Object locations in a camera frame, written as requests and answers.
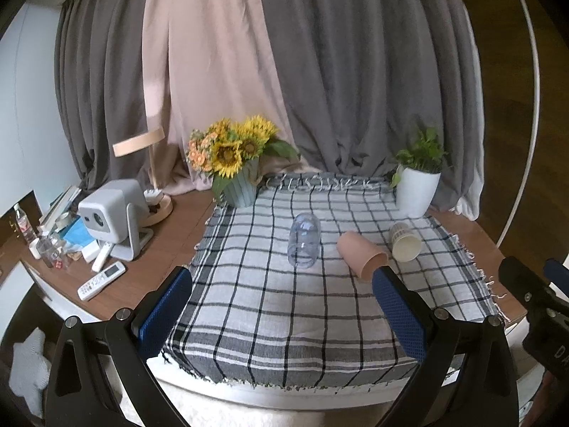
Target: checkered tablecloth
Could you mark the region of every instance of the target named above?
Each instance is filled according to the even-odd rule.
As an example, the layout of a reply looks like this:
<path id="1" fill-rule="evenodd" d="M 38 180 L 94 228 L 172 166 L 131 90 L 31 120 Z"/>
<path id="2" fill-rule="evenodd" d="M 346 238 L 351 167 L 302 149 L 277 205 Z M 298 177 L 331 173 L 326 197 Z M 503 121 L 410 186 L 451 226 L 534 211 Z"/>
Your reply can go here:
<path id="1" fill-rule="evenodd" d="M 293 218 L 321 222 L 321 254 L 300 270 L 287 261 Z M 360 232 L 388 245 L 406 221 L 422 237 L 414 261 L 393 270 L 429 307 L 482 321 L 496 313 L 473 260 L 434 218 L 409 220 L 381 180 L 317 175 L 273 177 L 254 206 L 214 211 L 190 270 L 193 292 L 165 350 L 197 377 L 275 386 L 351 386 L 404 378 L 405 355 L 372 293 L 336 250 L 339 235 Z"/>

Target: white cable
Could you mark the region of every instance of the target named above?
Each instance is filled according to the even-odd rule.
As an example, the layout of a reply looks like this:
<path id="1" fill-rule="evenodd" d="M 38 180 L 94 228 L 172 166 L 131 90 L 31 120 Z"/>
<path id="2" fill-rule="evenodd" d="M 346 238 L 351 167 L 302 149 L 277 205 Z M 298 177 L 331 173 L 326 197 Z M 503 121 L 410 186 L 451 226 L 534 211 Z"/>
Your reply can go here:
<path id="1" fill-rule="evenodd" d="M 537 130 L 539 125 L 539 97 L 540 97 L 540 87 L 539 87 L 539 58 L 537 54 L 537 43 L 536 43 L 536 34 L 533 30 L 533 24 L 531 24 L 530 12 L 527 9 L 527 4 L 525 0 L 520 0 L 522 4 L 523 14 L 526 18 L 527 30 L 530 34 L 530 44 L 531 44 L 531 58 L 533 60 L 533 71 L 534 71 L 534 110 L 533 110 L 533 122 L 531 124 L 531 137 L 530 137 L 530 149 L 527 153 L 527 160 L 526 160 L 526 168 L 523 171 L 522 183 L 520 184 L 520 189 L 518 190 L 518 194 L 516 196 L 516 200 L 514 201 L 514 205 L 511 208 L 510 216 L 507 219 L 506 225 L 500 234 L 498 242 L 496 245 L 500 247 L 502 241 L 506 237 L 507 231 L 510 229 L 510 225 L 516 212 L 518 210 L 518 206 L 520 205 L 520 201 L 522 200 L 523 191 L 526 188 L 527 177 L 530 174 L 531 169 L 531 162 L 533 161 L 534 151 L 536 150 L 536 141 L 537 141 Z"/>

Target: light blue vase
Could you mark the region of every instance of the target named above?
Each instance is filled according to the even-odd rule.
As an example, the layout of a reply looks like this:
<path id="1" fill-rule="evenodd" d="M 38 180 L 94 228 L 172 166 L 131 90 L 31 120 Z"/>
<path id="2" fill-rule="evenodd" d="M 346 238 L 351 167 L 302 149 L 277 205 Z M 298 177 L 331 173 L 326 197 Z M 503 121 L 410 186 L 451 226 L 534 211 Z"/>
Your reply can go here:
<path id="1" fill-rule="evenodd" d="M 250 207 L 257 198 L 257 185 L 251 183 L 257 178 L 259 159 L 248 161 L 241 171 L 223 189 L 225 201 L 234 207 Z"/>

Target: blue gripper pad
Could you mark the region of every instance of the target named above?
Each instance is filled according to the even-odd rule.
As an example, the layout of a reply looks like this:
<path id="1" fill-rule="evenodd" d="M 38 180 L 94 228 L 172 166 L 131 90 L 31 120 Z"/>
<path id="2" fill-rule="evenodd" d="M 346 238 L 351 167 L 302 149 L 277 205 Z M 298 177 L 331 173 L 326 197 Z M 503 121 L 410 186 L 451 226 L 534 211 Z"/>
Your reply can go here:
<path id="1" fill-rule="evenodd" d="M 557 260 L 550 258 L 543 267 L 544 276 L 569 296 L 569 270 Z"/>
<path id="2" fill-rule="evenodd" d="M 373 274 L 372 289 L 407 356 L 422 363 L 427 356 L 425 329 L 381 268 Z"/>
<path id="3" fill-rule="evenodd" d="M 158 356 L 191 293 L 192 275 L 181 268 L 138 331 L 138 354 L 143 361 Z"/>

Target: desk lamp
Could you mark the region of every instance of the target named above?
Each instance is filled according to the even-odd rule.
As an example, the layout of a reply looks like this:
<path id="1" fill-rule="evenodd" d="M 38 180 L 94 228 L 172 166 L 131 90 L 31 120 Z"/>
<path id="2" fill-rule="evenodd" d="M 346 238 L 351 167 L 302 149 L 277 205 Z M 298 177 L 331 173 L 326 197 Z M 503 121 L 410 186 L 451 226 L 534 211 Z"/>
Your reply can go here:
<path id="1" fill-rule="evenodd" d="M 147 131 L 132 138 L 121 141 L 113 145 L 115 157 L 122 157 L 144 148 L 148 148 L 150 154 L 150 181 L 152 182 L 153 189 L 144 191 L 144 198 L 150 207 L 150 215 L 148 218 L 141 222 L 140 226 L 152 226 L 159 221 L 164 220 L 172 213 L 173 205 L 172 198 L 164 194 L 161 189 L 158 189 L 156 181 L 156 172 L 154 169 L 154 149 L 153 145 L 159 143 L 164 139 L 164 130 L 162 127 L 152 131 Z"/>

